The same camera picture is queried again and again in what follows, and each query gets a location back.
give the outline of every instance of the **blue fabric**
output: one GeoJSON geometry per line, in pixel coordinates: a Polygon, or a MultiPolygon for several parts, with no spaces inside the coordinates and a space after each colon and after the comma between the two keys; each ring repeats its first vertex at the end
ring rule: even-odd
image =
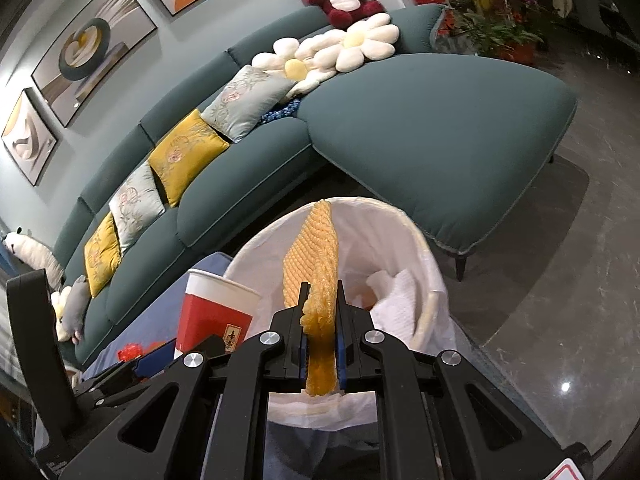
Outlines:
{"type": "Polygon", "coordinates": [[[293,99],[286,106],[277,105],[270,112],[265,113],[260,121],[258,122],[258,126],[261,124],[270,123],[271,121],[275,121],[277,119],[283,119],[285,117],[295,117],[298,114],[298,108],[300,108],[300,99],[293,99]]]}
{"type": "MultiPolygon", "coordinates": [[[[231,263],[225,253],[210,254],[193,267],[222,276],[231,263]]],[[[138,318],[114,339],[98,358],[82,374],[83,379],[91,378],[118,362],[118,350],[127,343],[140,343],[146,348],[156,341],[169,341],[178,332],[182,298],[187,287],[188,274],[183,274],[138,318]]]]}

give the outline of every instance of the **red object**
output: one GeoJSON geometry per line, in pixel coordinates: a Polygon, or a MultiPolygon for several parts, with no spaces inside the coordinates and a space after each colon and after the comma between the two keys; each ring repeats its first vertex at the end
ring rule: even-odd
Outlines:
{"type": "Polygon", "coordinates": [[[521,65],[533,65],[533,56],[536,46],[533,43],[510,44],[508,48],[502,48],[498,51],[498,57],[505,61],[513,61],[521,65]]]}
{"type": "Polygon", "coordinates": [[[123,362],[131,361],[136,357],[140,357],[141,355],[144,355],[144,353],[145,352],[141,344],[127,343],[126,345],[124,345],[124,348],[122,350],[118,350],[118,360],[123,362]]]}
{"type": "Polygon", "coordinates": [[[224,341],[227,352],[232,352],[244,341],[253,316],[205,300],[192,294],[184,295],[175,347],[188,352],[210,335],[217,334],[224,341]]]}
{"type": "Polygon", "coordinates": [[[305,0],[308,5],[322,7],[324,13],[336,28],[348,28],[352,23],[373,16],[379,12],[384,12],[384,7],[377,0],[360,0],[362,4],[355,10],[336,9],[331,0],[305,0]]]}

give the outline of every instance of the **blue-gray wall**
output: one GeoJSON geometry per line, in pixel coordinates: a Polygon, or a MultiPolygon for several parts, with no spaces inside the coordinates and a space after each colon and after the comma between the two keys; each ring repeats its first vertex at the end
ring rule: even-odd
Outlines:
{"type": "MultiPolygon", "coordinates": [[[[30,75],[40,57],[89,1],[64,0],[51,16],[47,9],[39,9],[32,18],[46,24],[15,70],[8,69],[12,75],[6,88],[0,86],[0,124],[6,121],[20,90],[33,85],[30,75]]],[[[31,187],[6,150],[0,149],[0,217],[10,228],[30,229],[34,237],[53,245],[95,168],[159,98],[216,53],[302,6],[300,0],[204,0],[170,18],[159,0],[139,1],[159,30],[111,73],[70,128],[62,128],[50,114],[45,116],[59,146],[39,186],[31,187]]],[[[388,9],[397,9],[403,2],[380,1],[388,9]]],[[[26,30],[30,22],[23,26],[26,30]]],[[[0,85],[7,78],[0,64],[0,85]]]]}

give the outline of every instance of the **green sofa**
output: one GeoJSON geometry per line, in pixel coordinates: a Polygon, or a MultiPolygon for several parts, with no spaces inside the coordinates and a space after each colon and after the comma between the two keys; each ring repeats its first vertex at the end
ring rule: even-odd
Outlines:
{"type": "MultiPolygon", "coordinates": [[[[500,60],[433,53],[444,8],[391,12],[396,56],[338,75],[303,99],[298,118],[256,128],[193,181],[180,204],[127,251],[92,300],[84,340],[62,344],[85,368],[171,283],[219,250],[328,162],[405,210],[463,261],[495,228],[555,150],[577,104],[560,80],[500,60]]],[[[307,7],[272,23],[171,90],[84,188],[56,242],[65,281],[84,273],[84,244],[120,184],[188,112],[203,110],[238,69],[273,42],[330,26],[307,7]]]]}

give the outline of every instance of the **white flower cushion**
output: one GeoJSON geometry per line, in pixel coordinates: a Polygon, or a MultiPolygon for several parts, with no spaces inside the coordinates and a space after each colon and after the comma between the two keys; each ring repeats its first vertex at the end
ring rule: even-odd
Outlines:
{"type": "Polygon", "coordinates": [[[352,72],[364,64],[365,58],[379,61],[393,56],[400,29],[390,22],[391,16],[380,12],[354,23],[346,32],[333,31],[333,43],[315,54],[313,64],[319,70],[352,72]]]}
{"type": "Polygon", "coordinates": [[[124,255],[144,230],[164,213],[148,161],[127,177],[109,201],[109,209],[116,224],[120,253],[124,255]]]}
{"type": "Polygon", "coordinates": [[[335,69],[325,70],[314,64],[314,55],[330,43],[330,36],[318,34],[300,43],[295,38],[282,38],[273,44],[275,54],[261,52],[251,65],[270,75],[279,75],[296,82],[283,101],[305,95],[336,75],[335,69]]]}
{"type": "Polygon", "coordinates": [[[300,43],[282,38],[273,44],[275,54],[261,52],[252,66],[267,74],[277,74],[296,81],[283,101],[305,95],[338,72],[351,72],[364,64],[365,58],[379,61],[393,56],[393,46],[400,29],[390,25],[386,12],[360,20],[344,30],[329,30],[300,43]]]}

